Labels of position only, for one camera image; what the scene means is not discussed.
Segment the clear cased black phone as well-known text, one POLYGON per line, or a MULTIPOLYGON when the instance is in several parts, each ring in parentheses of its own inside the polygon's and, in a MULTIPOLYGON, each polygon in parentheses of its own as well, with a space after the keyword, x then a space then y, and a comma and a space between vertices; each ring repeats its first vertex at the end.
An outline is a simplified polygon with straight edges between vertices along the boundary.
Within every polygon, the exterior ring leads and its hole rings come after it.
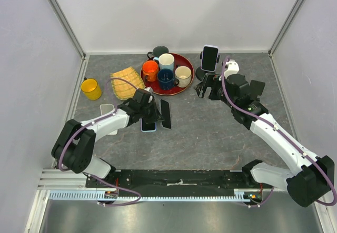
POLYGON ((161 99, 160 104, 161 104, 161 114, 164 119, 162 121, 162 126, 166 129, 171 129, 172 123, 171 123, 170 105, 167 101, 163 99, 161 99))

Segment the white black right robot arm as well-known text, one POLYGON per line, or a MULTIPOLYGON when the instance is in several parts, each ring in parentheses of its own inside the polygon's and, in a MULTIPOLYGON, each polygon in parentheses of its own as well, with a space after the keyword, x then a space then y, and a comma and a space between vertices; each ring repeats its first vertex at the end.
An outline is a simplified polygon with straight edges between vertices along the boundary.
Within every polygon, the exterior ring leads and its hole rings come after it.
POLYGON ((323 204, 321 197, 331 191, 333 200, 325 205, 334 206, 334 161, 329 156, 317 156, 277 123, 258 98, 264 87, 264 82, 247 82, 245 76, 240 74, 228 78, 206 74, 194 89, 202 98, 206 89, 210 88, 210 100, 220 100, 228 105, 234 119, 264 140, 286 163, 287 168, 283 169, 261 160, 250 162, 244 166, 241 174, 244 186, 251 188, 263 183, 285 190, 302 207, 314 202, 323 204))

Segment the lavender cased phone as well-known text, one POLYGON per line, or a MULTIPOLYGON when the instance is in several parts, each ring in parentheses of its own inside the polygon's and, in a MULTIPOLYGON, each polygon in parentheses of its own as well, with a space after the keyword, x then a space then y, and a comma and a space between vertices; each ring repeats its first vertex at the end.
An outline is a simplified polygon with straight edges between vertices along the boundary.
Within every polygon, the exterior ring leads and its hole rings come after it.
POLYGON ((204 45, 201 55, 201 70, 214 72, 219 59, 219 48, 217 46, 204 45))

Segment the black round-base phone stand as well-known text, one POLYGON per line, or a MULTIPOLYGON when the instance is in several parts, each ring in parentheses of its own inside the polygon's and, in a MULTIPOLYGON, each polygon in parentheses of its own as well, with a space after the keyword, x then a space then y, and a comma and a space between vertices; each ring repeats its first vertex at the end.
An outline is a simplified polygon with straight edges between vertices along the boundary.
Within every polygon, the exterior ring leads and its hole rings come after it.
MULTIPOLYGON (((201 51, 201 53, 200 53, 200 60, 202 60, 202 55, 203 55, 203 52, 201 51)), ((219 62, 219 60, 220 60, 220 54, 218 54, 218 56, 217 56, 215 65, 217 65, 217 63, 219 62)), ((209 74, 215 74, 215 71, 213 71, 213 72, 208 72, 208 71, 202 70, 201 67, 198 67, 198 68, 196 69, 196 71, 195 71, 195 77, 196 77, 198 80, 202 81, 202 79, 203 79, 203 77, 205 76, 206 73, 209 73, 209 74)))

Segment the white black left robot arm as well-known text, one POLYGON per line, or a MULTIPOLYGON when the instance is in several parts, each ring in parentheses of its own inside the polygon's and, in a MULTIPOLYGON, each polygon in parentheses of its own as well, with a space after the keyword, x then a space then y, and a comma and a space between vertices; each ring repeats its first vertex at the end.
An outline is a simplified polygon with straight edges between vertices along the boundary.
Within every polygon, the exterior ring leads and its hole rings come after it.
POLYGON ((132 98, 105 115, 82 122, 68 120, 52 148, 51 155, 61 164, 59 170, 63 171, 63 167, 66 167, 66 170, 76 174, 90 174, 96 176, 103 187, 111 187, 116 180, 113 173, 115 168, 93 155, 95 143, 140 120, 148 124, 164 120, 150 87, 137 89, 132 98))

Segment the light blue cased phone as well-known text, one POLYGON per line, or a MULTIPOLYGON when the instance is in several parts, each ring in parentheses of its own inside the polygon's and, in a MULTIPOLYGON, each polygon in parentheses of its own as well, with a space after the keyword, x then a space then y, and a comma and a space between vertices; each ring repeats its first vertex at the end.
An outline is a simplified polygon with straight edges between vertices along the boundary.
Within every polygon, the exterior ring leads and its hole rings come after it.
POLYGON ((155 132, 157 129, 157 123, 147 123, 144 119, 141 119, 141 131, 144 133, 155 132))

